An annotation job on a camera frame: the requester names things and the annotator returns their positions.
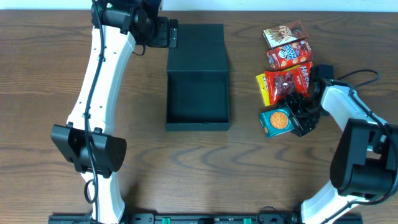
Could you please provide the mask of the teal coconut cookie box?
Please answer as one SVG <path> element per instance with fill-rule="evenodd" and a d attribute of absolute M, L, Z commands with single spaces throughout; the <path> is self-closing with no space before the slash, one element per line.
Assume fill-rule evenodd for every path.
<path fill-rule="evenodd" d="M 277 108 L 261 113 L 259 120 L 268 138 L 294 130 L 289 119 L 290 111 L 286 107 Z"/>

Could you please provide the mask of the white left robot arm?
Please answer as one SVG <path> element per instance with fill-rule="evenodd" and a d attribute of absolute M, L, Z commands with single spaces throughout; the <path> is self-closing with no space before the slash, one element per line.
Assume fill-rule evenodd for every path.
<path fill-rule="evenodd" d="M 124 71 L 136 46 L 174 48 L 178 22 L 159 16 L 162 0 L 102 1 L 91 7 L 92 41 L 88 66 L 65 125 L 51 138 L 85 180 L 85 215 L 52 215 L 50 223 L 127 223 L 119 170 L 127 142 L 114 135 L 114 114 Z"/>

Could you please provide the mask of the dark green box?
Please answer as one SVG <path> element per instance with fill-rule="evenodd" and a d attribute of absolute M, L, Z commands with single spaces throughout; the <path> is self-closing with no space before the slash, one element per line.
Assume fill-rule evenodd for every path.
<path fill-rule="evenodd" d="M 229 65 L 223 24 L 181 24 L 167 61 L 167 131 L 227 131 Z"/>

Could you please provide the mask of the yellow Hacks candy bag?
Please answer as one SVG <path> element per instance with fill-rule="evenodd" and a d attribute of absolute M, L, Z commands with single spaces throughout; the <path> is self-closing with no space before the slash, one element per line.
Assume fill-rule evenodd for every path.
<path fill-rule="evenodd" d="M 256 80 L 257 80 L 257 83 L 259 85 L 259 89 L 260 89 L 260 92 L 261 92 L 261 95 L 262 95 L 262 100 L 264 102 L 264 105 L 265 106 L 270 106 L 270 105 L 268 105 L 269 97 L 268 97 L 267 87 L 266 87 L 266 84 L 265 84 L 265 72 L 260 74 L 260 75 L 257 75 L 256 76 Z"/>

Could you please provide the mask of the red Hacks candy bag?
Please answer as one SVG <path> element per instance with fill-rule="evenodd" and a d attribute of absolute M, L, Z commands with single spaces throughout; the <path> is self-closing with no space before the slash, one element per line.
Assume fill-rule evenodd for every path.
<path fill-rule="evenodd" d="M 285 96 L 296 92 L 308 98 L 310 83 L 310 69 L 313 62 L 303 63 L 287 70 L 278 72 L 265 72 L 265 84 L 267 87 L 269 103 L 273 105 Z"/>

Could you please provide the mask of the red Hello Panda box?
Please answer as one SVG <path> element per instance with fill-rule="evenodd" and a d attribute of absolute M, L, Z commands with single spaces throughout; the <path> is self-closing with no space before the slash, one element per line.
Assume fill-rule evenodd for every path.
<path fill-rule="evenodd" d="M 306 40 L 299 40 L 267 51 L 267 57 L 271 68 L 279 71 L 312 61 L 313 50 Z"/>

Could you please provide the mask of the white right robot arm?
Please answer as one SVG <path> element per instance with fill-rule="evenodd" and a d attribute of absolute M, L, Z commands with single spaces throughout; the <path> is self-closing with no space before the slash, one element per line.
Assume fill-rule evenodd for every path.
<path fill-rule="evenodd" d="M 397 192 L 397 126 L 369 109 L 356 88 L 334 78 L 333 66 L 319 64 L 310 69 L 309 98 L 291 93 L 277 104 L 288 109 L 299 137 L 321 116 L 331 116 L 343 132 L 329 181 L 300 204 L 290 223 L 334 223 L 357 205 L 377 205 Z"/>

